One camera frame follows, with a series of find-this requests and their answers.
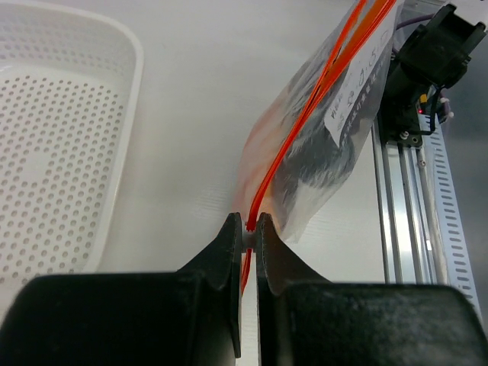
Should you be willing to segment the clear zip top bag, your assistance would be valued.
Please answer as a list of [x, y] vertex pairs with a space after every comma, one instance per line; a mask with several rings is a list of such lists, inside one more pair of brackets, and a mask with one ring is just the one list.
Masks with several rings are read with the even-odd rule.
[[298, 239], [352, 173], [380, 109], [401, 1], [356, 1], [254, 124], [233, 210]]

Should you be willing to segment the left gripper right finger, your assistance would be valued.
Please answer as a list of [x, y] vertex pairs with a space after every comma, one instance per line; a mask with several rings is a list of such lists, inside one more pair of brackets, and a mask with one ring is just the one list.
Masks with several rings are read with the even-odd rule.
[[256, 231], [261, 365], [485, 365], [487, 338], [458, 290], [326, 280], [262, 214]]

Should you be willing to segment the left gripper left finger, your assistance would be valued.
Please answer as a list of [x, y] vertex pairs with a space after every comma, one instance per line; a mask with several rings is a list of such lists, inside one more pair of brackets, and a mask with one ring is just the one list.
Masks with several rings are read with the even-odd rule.
[[174, 272], [30, 281], [1, 326], [3, 365], [233, 365], [241, 355], [242, 221]]

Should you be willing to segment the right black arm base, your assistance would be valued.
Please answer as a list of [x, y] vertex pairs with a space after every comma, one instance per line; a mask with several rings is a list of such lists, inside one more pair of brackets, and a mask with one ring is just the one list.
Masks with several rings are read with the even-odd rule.
[[434, 14], [409, 19], [415, 25], [393, 55], [378, 113], [388, 143], [420, 147], [435, 131], [441, 92], [466, 73], [472, 51], [487, 33], [485, 1], [447, 1]]

